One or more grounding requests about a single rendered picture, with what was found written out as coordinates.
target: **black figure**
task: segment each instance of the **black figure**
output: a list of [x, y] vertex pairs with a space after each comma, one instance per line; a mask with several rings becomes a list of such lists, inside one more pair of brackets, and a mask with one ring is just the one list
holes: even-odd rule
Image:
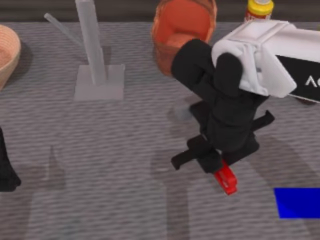
[[21, 185], [21, 180], [10, 164], [5, 137], [0, 128], [0, 192], [13, 192]]
[[172, 158], [176, 170], [193, 159], [206, 173], [220, 170], [222, 159], [234, 164], [259, 149], [254, 131], [274, 121], [268, 111], [254, 120], [257, 108], [268, 97], [239, 88], [243, 74], [240, 60], [224, 53], [214, 67], [211, 52], [211, 46], [193, 39], [172, 62], [173, 77], [203, 100], [190, 107], [201, 135], [187, 141], [189, 150]]

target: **orange pot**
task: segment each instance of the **orange pot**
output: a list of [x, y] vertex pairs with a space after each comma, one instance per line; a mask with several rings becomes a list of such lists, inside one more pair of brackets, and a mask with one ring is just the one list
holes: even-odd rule
[[172, 61], [191, 39], [208, 43], [216, 28], [216, 0], [161, 0], [151, 30], [160, 71], [171, 76]]

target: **black object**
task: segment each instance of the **black object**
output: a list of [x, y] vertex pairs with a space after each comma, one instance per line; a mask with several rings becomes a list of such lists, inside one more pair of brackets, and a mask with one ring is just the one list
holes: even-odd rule
[[277, 58], [296, 83], [291, 94], [300, 97], [297, 100], [303, 104], [320, 102], [320, 63], [279, 55]]
[[0, 192], [13, 192], [21, 185], [21, 180], [10, 164], [4, 133], [0, 128]]
[[197, 159], [206, 173], [222, 168], [222, 158], [231, 165], [259, 149], [254, 131], [274, 121], [268, 111], [254, 120], [257, 108], [268, 97], [239, 89], [243, 74], [240, 60], [224, 53], [215, 68], [211, 50], [205, 42], [193, 39], [172, 62], [174, 78], [203, 99], [190, 107], [201, 136], [189, 140], [189, 150], [172, 158], [175, 169], [192, 159]]

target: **blue rectangle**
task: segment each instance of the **blue rectangle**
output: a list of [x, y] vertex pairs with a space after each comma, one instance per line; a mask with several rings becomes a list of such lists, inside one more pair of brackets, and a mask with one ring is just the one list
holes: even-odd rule
[[320, 219], [320, 188], [275, 188], [281, 219]]

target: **red label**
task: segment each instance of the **red label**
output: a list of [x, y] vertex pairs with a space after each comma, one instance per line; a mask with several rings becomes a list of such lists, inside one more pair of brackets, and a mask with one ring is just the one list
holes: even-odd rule
[[270, 17], [271, 17], [271, 14], [264, 15], [264, 16], [256, 15], [256, 14], [250, 12], [250, 11], [247, 9], [247, 10], [245, 11], [244, 20], [245, 20], [245, 21], [249, 21], [249, 20], [253, 20], [253, 19], [270, 19]]

